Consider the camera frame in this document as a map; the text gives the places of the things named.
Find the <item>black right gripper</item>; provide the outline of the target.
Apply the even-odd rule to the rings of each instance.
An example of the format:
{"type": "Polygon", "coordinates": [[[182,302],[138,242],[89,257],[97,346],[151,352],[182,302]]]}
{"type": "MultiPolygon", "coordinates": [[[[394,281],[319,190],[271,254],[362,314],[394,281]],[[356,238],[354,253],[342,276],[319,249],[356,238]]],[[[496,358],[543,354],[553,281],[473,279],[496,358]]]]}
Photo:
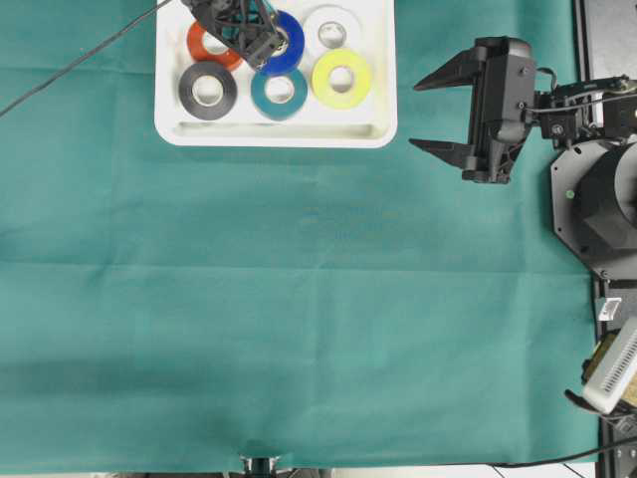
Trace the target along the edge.
{"type": "Polygon", "coordinates": [[[414,91],[472,87],[468,143],[416,138],[410,138],[409,142],[462,169],[465,180],[506,184],[533,128],[539,128],[541,136],[556,149],[572,146],[582,136],[582,109],[579,107],[582,104],[582,85],[580,82],[561,85],[551,69],[536,65],[533,103],[524,108],[526,136],[514,144],[491,139],[483,120],[490,38],[477,39],[474,47],[458,53],[413,87],[414,91]]]}

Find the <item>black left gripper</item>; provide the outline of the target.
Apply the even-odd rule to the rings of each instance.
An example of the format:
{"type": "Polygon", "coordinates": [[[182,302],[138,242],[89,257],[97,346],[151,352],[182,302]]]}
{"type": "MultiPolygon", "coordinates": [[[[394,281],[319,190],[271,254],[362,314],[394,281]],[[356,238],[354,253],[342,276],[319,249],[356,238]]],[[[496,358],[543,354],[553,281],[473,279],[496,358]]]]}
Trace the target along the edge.
{"type": "Polygon", "coordinates": [[[282,45],[279,11],[262,0],[189,0],[182,4],[210,35],[262,70],[282,45]]]}

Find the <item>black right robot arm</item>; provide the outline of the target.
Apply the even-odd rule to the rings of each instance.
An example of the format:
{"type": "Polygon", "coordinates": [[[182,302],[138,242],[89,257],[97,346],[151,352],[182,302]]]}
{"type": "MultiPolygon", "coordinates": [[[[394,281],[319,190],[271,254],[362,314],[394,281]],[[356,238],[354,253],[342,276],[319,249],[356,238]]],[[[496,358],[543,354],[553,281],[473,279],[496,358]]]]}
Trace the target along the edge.
{"type": "Polygon", "coordinates": [[[553,74],[537,66],[531,45],[521,39],[478,38],[414,87],[471,87],[467,142],[410,142],[460,169],[466,181],[507,184],[534,127],[556,149],[588,139],[625,142],[635,134],[635,80],[622,75],[560,85],[553,74]],[[551,77],[546,91],[535,87],[539,74],[551,77]]]}

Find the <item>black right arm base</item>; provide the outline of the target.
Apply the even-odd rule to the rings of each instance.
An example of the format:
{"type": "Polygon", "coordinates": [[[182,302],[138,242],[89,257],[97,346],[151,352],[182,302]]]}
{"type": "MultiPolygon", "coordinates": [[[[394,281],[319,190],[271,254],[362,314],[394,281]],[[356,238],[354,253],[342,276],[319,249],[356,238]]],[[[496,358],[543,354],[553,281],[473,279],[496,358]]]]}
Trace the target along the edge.
{"type": "Polygon", "coordinates": [[[553,231],[602,280],[636,279],[636,144],[581,143],[550,168],[553,231]]]}

